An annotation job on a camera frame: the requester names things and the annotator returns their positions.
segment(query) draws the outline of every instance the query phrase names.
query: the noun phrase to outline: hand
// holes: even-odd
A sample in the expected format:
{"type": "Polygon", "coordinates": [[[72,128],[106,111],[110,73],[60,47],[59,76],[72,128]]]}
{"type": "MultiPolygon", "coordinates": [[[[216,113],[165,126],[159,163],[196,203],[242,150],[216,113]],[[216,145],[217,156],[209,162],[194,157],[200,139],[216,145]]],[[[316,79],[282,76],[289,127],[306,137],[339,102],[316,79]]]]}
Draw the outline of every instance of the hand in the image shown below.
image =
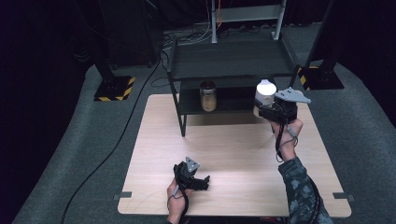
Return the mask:
{"type": "MultiPolygon", "coordinates": [[[[280,124],[275,123],[271,120],[268,121],[271,123],[271,126],[274,129],[275,137],[277,138],[277,136],[279,135],[280,124]]],[[[293,130],[296,136],[298,136],[301,129],[303,128],[303,122],[299,119],[296,119],[292,123],[288,124],[288,126],[293,130]]],[[[297,156],[294,150],[297,139],[293,139],[292,141],[290,141],[293,137],[288,131],[288,126],[285,125],[282,133],[282,139],[280,140],[280,153],[282,154],[283,161],[292,160],[297,156]]]]}
{"type": "MultiPolygon", "coordinates": [[[[175,179],[173,179],[171,185],[166,190],[168,194],[168,221],[173,224],[178,224],[178,222],[180,221],[181,214],[183,213],[186,203],[180,189],[177,191],[177,194],[175,196],[172,195],[176,187],[177,182],[175,179]]],[[[186,195],[190,197],[192,194],[192,189],[186,189],[185,192],[186,195]]]]}

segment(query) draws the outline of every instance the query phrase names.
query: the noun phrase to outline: dark background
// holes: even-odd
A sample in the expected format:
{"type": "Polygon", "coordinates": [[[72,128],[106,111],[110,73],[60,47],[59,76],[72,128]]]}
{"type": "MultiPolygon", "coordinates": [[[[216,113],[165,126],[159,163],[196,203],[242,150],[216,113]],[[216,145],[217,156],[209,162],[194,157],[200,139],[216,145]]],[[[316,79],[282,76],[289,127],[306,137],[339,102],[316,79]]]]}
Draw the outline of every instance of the dark background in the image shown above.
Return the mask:
{"type": "MultiPolygon", "coordinates": [[[[222,6],[228,7],[231,2],[222,1],[222,6]]],[[[273,2],[233,1],[231,7],[273,2]]],[[[329,2],[289,0],[284,23],[309,25],[321,21],[329,2]]],[[[79,38],[78,20],[71,3],[19,0],[2,1],[0,6],[1,223],[12,221],[47,166],[73,116],[85,73],[93,65],[90,51],[79,38]]],[[[159,9],[164,30],[206,20],[202,7],[206,1],[152,3],[159,9]]],[[[111,35],[98,1],[78,1],[78,5],[92,29],[104,36],[111,35]]],[[[389,94],[395,93],[396,84],[392,74],[396,58],[393,9],[368,0],[335,1],[314,60],[332,52],[336,37],[347,38],[339,63],[365,83],[395,124],[394,102],[389,98],[389,94]]],[[[231,23],[222,29],[240,25],[231,23]]],[[[99,35],[93,38],[107,57],[108,42],[99,35]]]]}

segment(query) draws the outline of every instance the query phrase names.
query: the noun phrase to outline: wooden table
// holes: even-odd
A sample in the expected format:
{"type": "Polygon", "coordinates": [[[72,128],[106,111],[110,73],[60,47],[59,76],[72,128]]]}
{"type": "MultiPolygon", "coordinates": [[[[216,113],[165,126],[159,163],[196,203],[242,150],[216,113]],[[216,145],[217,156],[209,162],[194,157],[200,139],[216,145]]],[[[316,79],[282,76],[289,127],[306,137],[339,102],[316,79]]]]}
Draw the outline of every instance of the wooden table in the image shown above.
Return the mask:
{"type": "MultiPolygon", "coordinates": [[[[343,192],[318,128],[305,104],[298,104],[304,122],[296,148],[318,186],[331,217],[348,217],[343,192]]],[[[195,191],[187,215],[288,217],[285,185],[277,170],[275,138],[270,124],[248,114],[189,116],[188,134],[180,136],[171,94],[151,95],[134,146],[120,198],[122,214],[167,215],[166,188],[173,166],[186,156],[199,162],[195,174],[210,175],[208,191],[195,191]]]]}

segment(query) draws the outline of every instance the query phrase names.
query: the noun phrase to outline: gray floor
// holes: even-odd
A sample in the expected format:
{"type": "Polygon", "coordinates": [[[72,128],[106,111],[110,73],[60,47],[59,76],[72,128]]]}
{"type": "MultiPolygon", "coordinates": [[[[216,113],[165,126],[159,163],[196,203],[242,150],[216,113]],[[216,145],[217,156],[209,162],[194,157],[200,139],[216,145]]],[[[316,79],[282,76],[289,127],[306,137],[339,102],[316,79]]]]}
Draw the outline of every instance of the gray floor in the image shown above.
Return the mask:
{"type": "MultiPolygon", "coordinates": [[[[302,63],[318,27],[316,24],[284,29],[302,63]]],[[[270,31],[230,35],[220,41],[264,38],[270,31]]],[[[163,223],[163,216],[122,215],[117,210],[118,201],[114,200],[122,190],[148,97],[170,93],[169,86],[161,86],[166,79],[152,82],[166,76],[160,65],[139,96],[153,69],[134,66],[114,71],[116,76],[136,77],[136,82],[127,100],[106,103],[92,100],[101,78],[95,67],[87,72],[64,138],[14,223],[61,223],[73,193],[111,152],[76,194],[64,223],[163,223]],[[125,133],[117,144],[125,125],[125,133]]],[[[313,102],[309,107],[344,191],[356,200],[350,203],[352,216],[336,218],[334,223],[396,223],[392,207],[396,204],[395,128],[354,74],[339,64],[334,70],[345,85],[343,90],[304,92],[313,102]]],[[[295,89],[302,90],[299,81],[295,89]]]]}

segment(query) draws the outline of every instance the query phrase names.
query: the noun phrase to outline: black base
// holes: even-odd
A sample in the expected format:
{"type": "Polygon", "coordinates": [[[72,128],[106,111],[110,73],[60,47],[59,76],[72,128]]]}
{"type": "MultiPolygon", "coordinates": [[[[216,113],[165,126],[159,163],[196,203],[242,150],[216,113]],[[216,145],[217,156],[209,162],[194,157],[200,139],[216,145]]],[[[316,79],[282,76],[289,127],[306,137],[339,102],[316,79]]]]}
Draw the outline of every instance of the black base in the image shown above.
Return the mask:
{"type": "Polygon", "coordinates": [[[126,100],[134,84],[134,77],[114,77],[111,81],[103,80],[95,94],[95,101],[126,100]]]}
{"type": "Polygon", "coordinates": [[[319,67],[302,67],[298,73],[306,91],[309,90],[341,90],[344,88],[335,72],[323,71],[319,67]]]}

